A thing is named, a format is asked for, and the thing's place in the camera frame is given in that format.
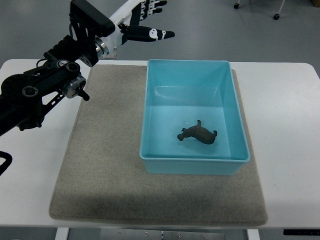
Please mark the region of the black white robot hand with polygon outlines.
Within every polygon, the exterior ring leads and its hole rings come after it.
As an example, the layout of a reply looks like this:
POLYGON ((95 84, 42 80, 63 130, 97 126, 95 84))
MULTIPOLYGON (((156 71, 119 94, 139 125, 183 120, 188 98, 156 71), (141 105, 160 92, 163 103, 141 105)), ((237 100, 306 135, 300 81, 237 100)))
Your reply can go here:
POLYGON ((146 18, 161 13, 166 0, 128 0, 110 17, 115 30, 106 37, 100 37, 105 49, 114 50, 127 41, 156 42, 173 38, 175 33, 154 27, 142 26, 146 18))

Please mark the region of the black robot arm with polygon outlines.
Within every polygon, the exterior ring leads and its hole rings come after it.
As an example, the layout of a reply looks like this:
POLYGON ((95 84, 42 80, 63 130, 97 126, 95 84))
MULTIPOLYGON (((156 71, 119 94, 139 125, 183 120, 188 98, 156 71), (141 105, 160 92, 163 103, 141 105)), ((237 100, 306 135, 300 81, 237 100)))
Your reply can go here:
POLYGON ((21 131, 40 128, 45 115, 64 97, 79 96, 88 101, 84 91, 85 78, 76 62, 82 60, 93 67, 104 53, 96 39, 115 31, 114 23, 86 0, 70 3, 70 29, 76 39, 67 35, 44 53, 43 65, 22 74, 7 77, 1 84, 0 133, 4 135, 14 127, 21 131))

